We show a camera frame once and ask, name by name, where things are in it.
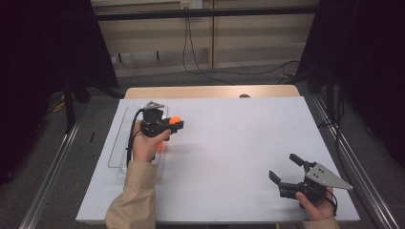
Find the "white table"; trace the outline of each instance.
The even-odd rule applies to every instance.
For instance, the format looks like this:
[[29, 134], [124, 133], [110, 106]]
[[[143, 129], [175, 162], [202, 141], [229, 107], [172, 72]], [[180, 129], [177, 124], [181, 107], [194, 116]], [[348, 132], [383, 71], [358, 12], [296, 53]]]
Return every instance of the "white table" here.
[[[123, 180], [107, 166], [124, 110], [150, 99], [123, 99], [117, 108], [77, 220], [102, 223]], [[157, 184], [163, 223], [276, 223], [304, 219], [294, 199], [280, 198], [268, 170], [283, 182], [303, 180], [296, 154], [338, 174], [303, 97], [154, 99], [179, 115], [184, 129], [167, 142]], [[337, 219], [359, 220], [347, 191], [334, 190]]]

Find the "metal frame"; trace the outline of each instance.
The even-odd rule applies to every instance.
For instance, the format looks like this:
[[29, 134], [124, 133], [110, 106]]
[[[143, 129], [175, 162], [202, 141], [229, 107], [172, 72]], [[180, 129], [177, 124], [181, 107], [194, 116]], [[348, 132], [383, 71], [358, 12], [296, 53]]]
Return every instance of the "metal frame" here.
[[[319, 110], [319, 113], [325, 120], [329, 120], [328, 111], [326, 110], [326, 105], [320, 96], [314, 97], [314, 102]], [[330, 133], [336, 139], [337, 134], [337, 126], [335, 124], [329, 125]], [[369, 203], [372, 205], [375, 213], [378, 215], [380, 222], [387, 229], [399, 228], [397, 224], [394, 214], [391, 212], [388, 204], [385, 202], [383, 197], [379, 194], [375, 186], [373, 185], [372, 181], [370, 180], [369, 176], [367, 175], [366, 171], [363, 169], [360, 161], [357, 159], [354, 151], [352, 150], [349, 142], [340, 132], [338, 138], [338, 146], [342, 155], [347, 160], [349, 166], [351, 167], [357, 181], [359, 182], [360, 186], [362, 187]]]
[[140, 20], [185, 17], [218, 17], [218, 16], [253, 16], [253, 15], [281, 15], [281, 14], [309, 14], [334, 13], [342, 7], [319, 8], [318, 6], [305, 7], [274, 7], [274, 8], [240, 8], [240, 9], [203, 9], [203, 10], [157, 10], [157, 11], [131, 11], [131, 12], [98, 12], [94, 15], [52, 15], [52, 19], [62, 20]]
[[63, 138], [59, 150], [57, 151], [57, 154], [53, 160], [51, 168], [48, 171], [47, 175], [45, 176], [45, 179], [42, 182], [41, 187], [39, 188], [29, 210], [27, 211], [26, 215], [24, 216], [20, 224], [19, 227], [20, 229], [35, 228], [37, 222], [39, 221], [39, 218], [41, 217], [42, 211], [45, 208], [47, 200], [51, 195], [53, 186], [56, 183], [56, 179], [62, 168], [65, 157], [69, 153], [69, 149], [71, 148], [71, 145], [75, 140], [75, 135], [80, 126], [80, 122], [85, 114], [85, 108], [86, 108], [85, 105], [82, 105], [79, 109], [77, 109], [78, 111], [77, 120], [73, 125], [72, 129], [67, 134], [65, 134], [65, 137]]

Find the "black cable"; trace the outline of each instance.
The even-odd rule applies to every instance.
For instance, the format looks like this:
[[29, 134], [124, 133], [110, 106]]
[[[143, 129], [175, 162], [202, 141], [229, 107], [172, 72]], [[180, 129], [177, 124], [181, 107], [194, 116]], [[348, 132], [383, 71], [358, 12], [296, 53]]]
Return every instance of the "black cable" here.
[[337, 126], [339, 127], [340, 120], [343, 118], [343, 115], [345, 114], [344, 102], [345, 99], [343, 90], [339, 88], [339, 94], [337, 96], [337, 106], [333, 111], [333, 116], [328, 116], [328, 118], [323, 120], [321, 123], [317, 124], [318, 128], [323, 126], [330, 126], [332, 124], [337, 124]]
[[139, 130], [134, 134], [135, 123], [137, 122], [138, 115], [141, 112], [144, 112], [144, 110], [139, 109], [137, 111], [137, 113], [135, 114], [134, 119], [132, 120], [131, 131], [130, 131], [129, 138], [128, 138], [128, 146], [126, 148], [126, 150], [127, 150], [127, 158], [126, 158], [127, 167], [128, 167], [129, 161], [131, 160], [132, 146], [134, 145], [134, 138], [141, 131], [141, 130]]
[[281, 79], [276, 83], [276, 85], [281, 84], [284, 80], [284, 65], [281, 66]]
[[[184, 53], [185, 53], [185, 47], [187, 45], [187, 34], [189, 34], [190, 43], [191, 43], [191, 50], [192, 50], [193, 56], [194, 56], [194, 62], [196, 64], [197, 69], [199, 70], [199, 73], [190, 72], [189, 70], [187, 70], [187, 68], [185, 67], [185, 64], [184, 64]], [[185, 18], [184, 48], [182, 50], [182, 65], [183, 65], [185, 71], [188, 72], [188, 73], [192, 73], [192, 74], [202, 74], [203, 76], [205, 76], [208, 79], [217, 80], [217, 81], [220, 81], [220, 82], [223, 82], [223, 83], [226, 83], [226, 84], [230, 84], [230, 85], [235, 85], [234, 83], [228, 82], [226, 80], [222, 80], [222, 79], [219, 79], [219, 78], [214, 78], [214, 77], [208, 76], [200, 69], [200, 66], [199, 66], [199, 64], [197, 62], [196, 54], [194, 53], [194, 44], [193, 44], [193, 39], [191, 37], [192, 36], [191, 36], [190, 18], [186, 17]]]
[[[228, 82], [228, 81], [225, 81], [225, 80], [221, 80], [221, 79], [218, 79], [218, 78], [213, 78], [213, 77], [207, 76], [206, 73], [231, 73], [231, 74], [242, 74], [242, 75], [260, 75], [260, 74], [272, 73], [272, 72], [275, 72], [276, 70], [283, 69], [283, 74], [284, 74], [284, 67], [285, 67], [287, 64], [290, 64], [290, 63], [299, 63], [299, 62], [300, 62], [299, 60], [291, 60], [291, 61], [288, 61], [288, 62], [282, 64], [281, 66], [279, 66], [279, 67], [277, 67], [277, 68], [271, 69], [271, 70], [269, 70], [269, 71], [264, 71], [264, 72], [261, 72], [261, 73], [238, 73], [238, 72], [232, 72], [232, 71], [204, 71], [204, 72], [203, 72], [203, 71], [200, 69], [200, 66], [198, 65], [197, 58], [196, 58], [196, 55], [195, 55], [195, 52], [194, 52], [194, 44], [193, 44], [193, 38], [192, 38], [192, 35], [191, 35], [190, 19], [189, 19], [188, 17], [185, 18], [185, 23], [186, 23], [186, 26], [185, 26], [184, 47], [183, 47], [183, 50], [182, 50], [182, 65], [183, 65], [184, 69], [185, 69], [188, 73], [192, 73], [192, 74], [202, 74], [202, 75], [204, 75], [205, 77], [207, 77], [207, 78], [209, 78], [209, 79], [218, 80], [218, 81], [221, 81], [221, 82], [224, 82], [224, 83], [227, 83], [227, 84], [234, 85], [234, 84], [231, 83], [231, 82]], [[194, 61], [195, 61], [195, 64], [196, 64], [197, 69], [199, 70], [198, 73], [190, 72], [190, 71], [185, 67], [184, 57], [185, 57], [185, 48], [186, 48], [186, 45], [187, 45], [187, 34], [189, 35], [189, 39], [190, 39], [190, 43], [191, 43], [191, 50], [192, 50], [192, 53], [193, 53]]]
[[337, 109], [336, 109], [336, 111], [337, 111], [337, 118], [334, 118], [333, 120], [334, 120], [334, 123], [332, 123], [332, 124], [335, 124], [335, 129], [336, 129], [336, 133], [335, 133], [335, 135], [334, 135], [334, 147], [335, 147], [335, 150], [336, 150], [336, 154], [337, 154], [337, 157], [338, 157], [338, 159], [339, 159], [339, 162], [340, 162], [340, 164], [342, 165], [342, 169], [343, 169], [343, 171], [344, 171], [344, 173], [345, 173], [345, 179], [348, 179], [348, 173], [347, 173], [347, 171], [346, 171], [346, 169], [344, 168], [344, 164], [343, 164], [343, 159], [342, 159], [342, 156], [340, 155], [340, 151], [339, 151], [339, 136], [340, 136], [340, 121], [341, 121], [341, 119], [343, 118], [343, 112], [342, 112], [342, 114], [341, 114], [341, 111], [344, 111], [344, 108], [340, 108], [340, 107], [344, 107], [344, 97], [343, 97], [343, 92], [342, 92], [342, 89], [340, 88], [339, 89], [339, 95], [338, 95], [338, 97], [337, 97]]
[[329, 191], [328, 189], [327, 189], [327, 192], [330, 193], [330, 194], [333, 196], [334, 202], [333, 202], [333, 200], [331, 200], [331, 199], [329, 199], [329, 198], [327, 198], [327, 197], [324, 197], [324, 198], [325, 198], [325, 200], [326, 200], [327, 202], [329, 202], [329, 203], [333, 206], [333, 215], [336, 216], [336, 212], [337, 212], [337, 198], [336, 198], [336, 196], [333, 194], [333, 192]]

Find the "beige sleeve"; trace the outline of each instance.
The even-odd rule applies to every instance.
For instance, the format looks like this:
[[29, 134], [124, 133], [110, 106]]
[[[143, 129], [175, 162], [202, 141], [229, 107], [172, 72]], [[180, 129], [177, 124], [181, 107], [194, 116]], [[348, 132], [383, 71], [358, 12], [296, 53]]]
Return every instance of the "beige sleeve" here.
[[334, 217], [320, 221], [303, 221], [304, 228], [306, 229], [339, 229], [339, 224]]
[[130, 161], [123, 193], [107, 210], [107, 228], [155, 229], [157, 169], [155, 164]]

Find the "human hand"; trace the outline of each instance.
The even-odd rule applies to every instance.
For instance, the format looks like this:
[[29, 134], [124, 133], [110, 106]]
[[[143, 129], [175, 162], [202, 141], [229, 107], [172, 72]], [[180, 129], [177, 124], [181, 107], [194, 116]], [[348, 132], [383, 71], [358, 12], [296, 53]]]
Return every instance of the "human hand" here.
[[[325, 197], [330, 200], [333, 200], [332, 188], [328, 187], [327, 189], [328, 191]], [[307, 199], [307, 197], [303, 193], [297, 192], [295, 196], [297, 197], [301, 205], [307, 210], [310, 221], [319, 221], [334, 216], [334, 206], [331, 205], [330, 202], [328, 202], [324, 198], [320, 199], [315, 203], [312, 203]]]
[[159, 144], [171, 134], [170, 130], [166, 130], [155, 137], [146, 136], [140, 130], [140, 122], [135, 123], [134, 133], [136, 135], [132, 145], [134, 160], [143, 162], [152, 162]]

